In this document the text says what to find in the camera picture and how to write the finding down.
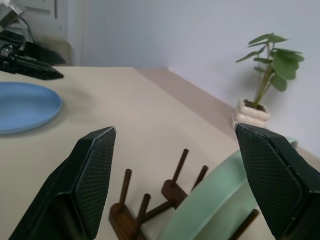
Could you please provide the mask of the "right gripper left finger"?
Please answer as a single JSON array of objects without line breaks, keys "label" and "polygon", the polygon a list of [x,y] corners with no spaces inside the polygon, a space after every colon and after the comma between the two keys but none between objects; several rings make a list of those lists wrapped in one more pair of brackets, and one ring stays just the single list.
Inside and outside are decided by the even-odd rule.
[{"label": "right gripper left finger", "polygon": [[11,240],[94,240],[111,177],[114,126],[80,138],[47,177],[9,237]]}]

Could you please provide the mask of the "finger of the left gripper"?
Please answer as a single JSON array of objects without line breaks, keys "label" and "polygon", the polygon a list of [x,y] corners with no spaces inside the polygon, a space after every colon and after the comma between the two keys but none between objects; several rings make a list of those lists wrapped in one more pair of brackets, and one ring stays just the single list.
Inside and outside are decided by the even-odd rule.
[{"label": "finger of the left gripper", "polygon": [[64,75],[51,65],[21,56],[0,57],[0,70],[11,74],[20,74],[40,80],[56,80]]},{"label": "finger of the left gripper", "polygon": [[65,65],[68,62],[57,52],[27,41],[23,49],[24,55],[50,65]]}]

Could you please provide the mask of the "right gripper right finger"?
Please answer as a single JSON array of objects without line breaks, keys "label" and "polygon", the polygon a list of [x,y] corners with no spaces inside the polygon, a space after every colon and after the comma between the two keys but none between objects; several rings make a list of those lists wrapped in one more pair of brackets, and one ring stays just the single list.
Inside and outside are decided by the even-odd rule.
[{"label": "right gripper right finger", "polygon": [[320,238],[320,173],[282,135],[245,123],[234,127],[247,180],[277,240]]}]

